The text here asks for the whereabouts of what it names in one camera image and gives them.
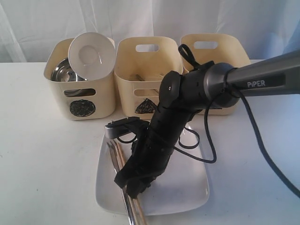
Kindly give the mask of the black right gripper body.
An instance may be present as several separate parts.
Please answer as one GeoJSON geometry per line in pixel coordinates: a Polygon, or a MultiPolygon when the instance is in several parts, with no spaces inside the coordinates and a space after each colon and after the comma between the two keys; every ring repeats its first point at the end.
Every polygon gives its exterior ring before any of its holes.
{"type": "Polygon", "coordinates": [[[141,164],[139,178],[151,177],[152,181],[166,169],[184,126],[188,121],[185,110],[161,110],[154,113],[144,136],[135,145],[128,161],[141,164]]]}

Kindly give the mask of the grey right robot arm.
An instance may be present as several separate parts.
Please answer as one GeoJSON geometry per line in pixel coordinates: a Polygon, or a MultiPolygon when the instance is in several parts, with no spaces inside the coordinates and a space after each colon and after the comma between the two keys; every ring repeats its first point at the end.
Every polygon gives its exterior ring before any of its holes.
{"type": "Polygon", "coordinates": [[[185,125],[200,111],[226,108],[242,100],[255,132],[260,151],[275,174],[296,195],[300,191],[281,172],[268,155],[247,102],[248,96],[299,94],[300,52],[294,51],[245,67],[227,63],[200,65],[181,75],[171,71],[164,76],[159,103],[145,125],[141,120],[126,127],[135,133],[132,154],[116,174],[115,183],[136,198],[166,169],[185,125]]]}

